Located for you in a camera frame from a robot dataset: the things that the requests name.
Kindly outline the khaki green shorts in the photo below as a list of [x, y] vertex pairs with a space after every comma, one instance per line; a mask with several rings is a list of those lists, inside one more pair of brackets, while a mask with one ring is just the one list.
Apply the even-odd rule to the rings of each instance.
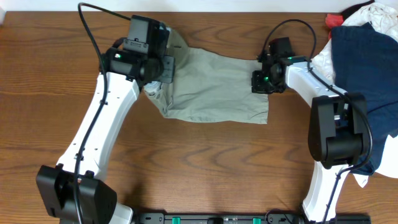
[[163, 117], [192, 123], [267, 123], [268, 97], [251, 90], [252, 72], [261, 69], [259, 62], [190, 47], [174, 29], [167, 54], [175, 58], [172, 83], [144, 87]]

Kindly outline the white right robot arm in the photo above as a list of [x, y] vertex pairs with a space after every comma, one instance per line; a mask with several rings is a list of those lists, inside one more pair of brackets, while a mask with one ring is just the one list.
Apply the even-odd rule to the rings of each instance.
[[310, 60], [297, 56], [287, 37], [274, 39], [258, 56], [262, 68], [252, 73], [252, 92], [295, 90], [310, 107], [308, 148], [315, 161], [302, 217], [294, 223], [364, 223], [365, 218], [336, 214], [336, 204], [347, 175], [371, 148], [371, 130], [364, 114], [366, 100], [349, 94], [317, 73]]

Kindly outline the navy blue garment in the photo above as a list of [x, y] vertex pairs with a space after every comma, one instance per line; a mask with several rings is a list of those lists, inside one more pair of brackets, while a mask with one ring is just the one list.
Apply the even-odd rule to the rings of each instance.
[[334, 27], [331, 58], [335, 84], [366, 99], [373, 151], [368, 163], [354, 173], [373, 175], [388, 135], [397, 136], [397, 41], [370, 23]]

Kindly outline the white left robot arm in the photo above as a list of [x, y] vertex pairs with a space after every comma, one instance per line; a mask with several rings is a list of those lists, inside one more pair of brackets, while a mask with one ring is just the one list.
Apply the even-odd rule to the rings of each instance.
[[78, 132], [56, 166], [41, 166], [36, 177], [47, 213], [60, 223], [132, 222], [133, 210], [118, 203], [104, 181], [121, 125], [142, 87], [172, 81], [169, 35], [163, 22], [132, 16], [127, 37], [99, 56], [95, 94]]

